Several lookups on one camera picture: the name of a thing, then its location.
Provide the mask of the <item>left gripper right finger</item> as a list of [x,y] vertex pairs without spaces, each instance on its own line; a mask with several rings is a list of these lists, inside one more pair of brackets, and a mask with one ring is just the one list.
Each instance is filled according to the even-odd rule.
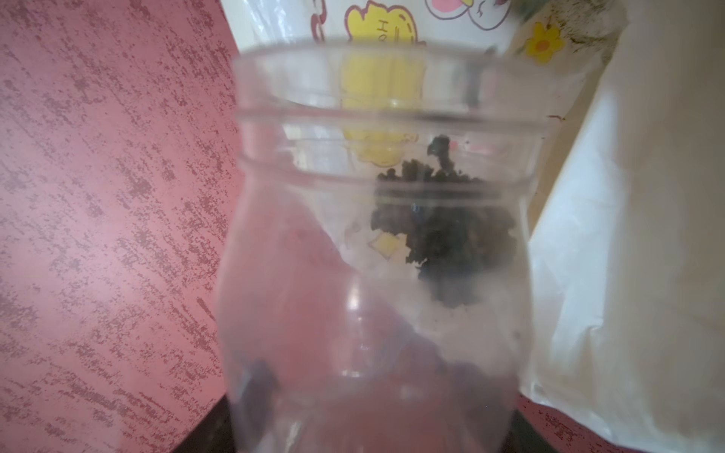
[[448,364],[447,378],[466,432],[482,451],[555,451],[515,408],[511,379],[489,376],[474,364]]

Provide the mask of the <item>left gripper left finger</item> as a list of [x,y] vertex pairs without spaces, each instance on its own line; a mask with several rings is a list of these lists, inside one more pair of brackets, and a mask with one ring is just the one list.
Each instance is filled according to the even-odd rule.
[[239,390],[236,399],[223,396],[173,452],[252,452],[258,447],[271,421],[279,381],[265,361],[256,361],[245,370]]

